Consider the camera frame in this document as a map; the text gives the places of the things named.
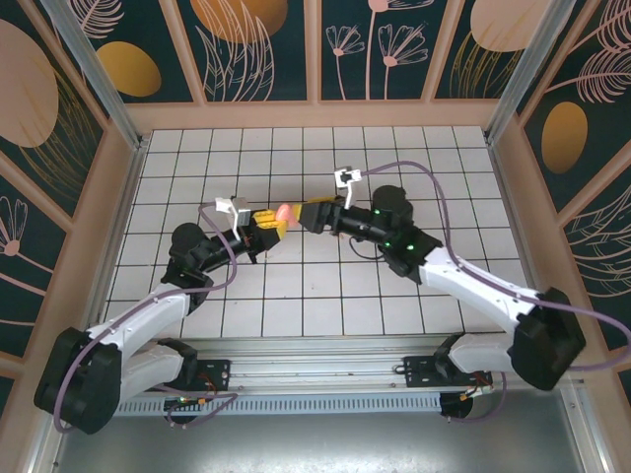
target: metal floor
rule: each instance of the metal floor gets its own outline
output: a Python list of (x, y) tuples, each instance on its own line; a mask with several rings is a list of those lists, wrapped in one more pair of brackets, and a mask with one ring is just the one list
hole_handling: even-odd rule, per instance
[(509, 392), (501, 416), (474, 425), (435, 412), (219, 416), (188, 431), (115, 418), (93, 436), (69, 434), (58, 463), (58, 473), (584, 471), (559, 394), (533, 391)]

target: dark teal wallpaper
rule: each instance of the dark teal wallpaper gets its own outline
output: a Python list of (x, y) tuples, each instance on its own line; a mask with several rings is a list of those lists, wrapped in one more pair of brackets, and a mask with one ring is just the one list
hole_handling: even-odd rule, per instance
[(68, 215), (103, 136), (16, 0), (0, 9), (0, 152)]
[(81, 66), (79, 65), (79, 63), (77, 62), (77, 60), (75, 59), (73, 54), (70, 52), (70, 49), (68, 49), (68, 46), (66, 45), (66, 42), (63, 39), (61, 39), (61, 37), (59, 36), (59, 33), (57, 32), (57, 30), (53, 27), (52, 21), (50, 20), (50, 17), (48, 17), (48, 14), (46, 13), (46, 10), (41, 5), (41, 2), (39, 0), (35, 0), (35, 5), (39, 8), (39, 12), (41, 13), (43, 18), (48, 23), (48, 27), (54, 32), (55, 36), (57, 37), (57, 42), (59, 42), (61, 44), (61, 46), (63, 47), (64, 51), (66, 52), (66, 55), (68, 56), (68, 58), (70, 59), (72, 64), (75, 66), (75, 69), (83, 77), (84, 83), (86, 84), (86, 86), (88, 86), (88, 89), (92, 93), (93, 97), (97, 100), (97, 103), (99, 104), (99, 107), (101, 108), (101, 111), (104, 113), (106, 118), (109, 118), (109, 113), (105, 109), (103, 103), (101, 102), (101, 99), (99, 99), (99, 96), (97, 96), (97, 93), (95, 92), (94, 88), (90, 84), (90, 81), (88, 81), (86, 79), (85, 75), (83, 74), (83, 72), (81, 70)]
[(631, 139), (629, 32), (628, 2), (601, 2), (526, 123), (558, 211)]
[(177, 0), (208, 101), (307, 99), (303, 0)]
[(446, 3), (390, 2), (385, 11), (379, 6), (322, 1), (324, 101), (420, 99)]
[[(631, 327), (631, 168), (565, 227), (565, 235), (594, 310)], [(609, 350), (626, 345), (619, 330), (600, 327)]]
[(24, 355), (65, 238), (0, 176), (0, 352)]
[(526, 0), (466, 0), (436, 99), (498, 99), (544, 7)]
[(528, 89), (526, 90), (526, 93), (524, 94), (522, 101), (520, 101), (520, 103), (517, 105), (517, 113), (519, 115), (521, 115), (522, 111), (524, 111), (524, 108), (526, 107), (528, 101), (530, 100), (530, 97), (532, 97), (534, 90), (539, 85), (539, 80), (541, 79), (541, 76), (545, 74), (545, 71), (547, 71), (548, 67), (550, 66), (550, 62), (552, 62), (552, 59), (554, 59), (554, 56), (556, 56), (556, 53), (559, 50), (559, 47), (561, 46), (561, 44), (563, 44), (565, 37), (568, 35), (568, 32), (574, 25), (576, 18), (579, 16), (581, 11), (583, 10), (583, 7), (585, 6), (586, 2), (587, 0), (576, 0), (576, 3), (574, 4), (574, 8), (572, 9), (572, 14), (570, 15), (570, 18), (563, 26), (563, 29), (561, 30), (559, 35), (556, 37), (556, 40), (554, 41), (554, 44), (552, 45), (552, 48), (550, 49), (550, 52), (548, 53), (548, 57), (546, 58), (545, 61), (543, 61), (543, 64), (539, 68), (539, 71), (532, 79), (530, 87), (528, 87)]
[(631, 406), (631, 370), (619, 372), (618, 376), (620, 377), (620, 383), (622, 384), (624, 393), (627, 395), (627, 401), (629, 401), (629, 405)]
[(158, 0), (68, 4), (124, 102), (192, 101)]
[(13, 379), (10, 377), (0, 376), (0, 418), (4, 412), (4, 407), (9, 400), (9, 394), (11, 394), (11, 388), (13, 387)]

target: white tile floor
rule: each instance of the white tile floor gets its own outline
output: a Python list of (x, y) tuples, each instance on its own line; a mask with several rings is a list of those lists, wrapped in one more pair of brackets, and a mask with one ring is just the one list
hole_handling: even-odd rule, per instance
[[(159, 284), (171, 233), (200, 223), (197, 206), (235, 193), (254, 209), (277, 208), (335, 193), (335, 167), (373, 168), (416, 161), (432, 170), (448, 198), (456, 252), (525, 285), (524, 271), (495, 175), (477, 127), (282, 128), (156, 131), (120, 251), (104, 317), (111, 318)], [(417, 169), (389, 169), (356, 189), (403, 185), (416, 225), (444, 238), (430, 179)], [(224, 220), (218, 221), (223, 230)], [(201, 227), (209, 231), (202, 221)], [(369, 243), (357, 248), (375, 256)], [(212, 275), (226, 280), (227, 269)], [(160, 336), (294, 337), (496, 331), (466, 304), (395, 276), (355, 255), (348, 238), (292, 231), (252, 265), (240, 258), (237, 281), (211, 293), (183, 323)]]

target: enclosure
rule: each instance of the enclosure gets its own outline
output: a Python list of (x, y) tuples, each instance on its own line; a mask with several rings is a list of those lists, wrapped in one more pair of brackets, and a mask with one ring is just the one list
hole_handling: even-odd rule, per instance
[[(234, 412), (174, 433), (144, 395), (62, 436), (34, 393), (61, 331), (159, 284), (178, 225), (210, 236), (200, 204), (335, 195), (345, 166), (426, 167), (459, 256), (631, 326), (630, 31), (628, 0), (5, 0), (0, 471), (629, 471), (629, 360), (549, 393), (509, 374), (493, 420), (448, 424), (442, 390), (392, 367), (503, 329), (369, 243), (300, 228), (156, 334), (230, 360)], [(386, 184), (445, 239), (419, 169), (364, 178), (356, 205)], [(577, 364), (628, 349), (579, 319)]]

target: black mounting bracket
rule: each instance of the black mounting bracket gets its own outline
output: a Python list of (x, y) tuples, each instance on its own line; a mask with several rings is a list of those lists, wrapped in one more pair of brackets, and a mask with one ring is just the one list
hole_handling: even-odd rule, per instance
[[(405, 357), (403, 365), (396, 367), (394, 372), (405, 376), (407, 387), (469, 387), (478, 383), (478, 379), (473, 373), (458, 372), (452, 379), (446, 379), (436, 369), (436, 357)], [(489, 384), (493, 383), (493, 376), (490, 372), (478, 372), (479, 376)]]

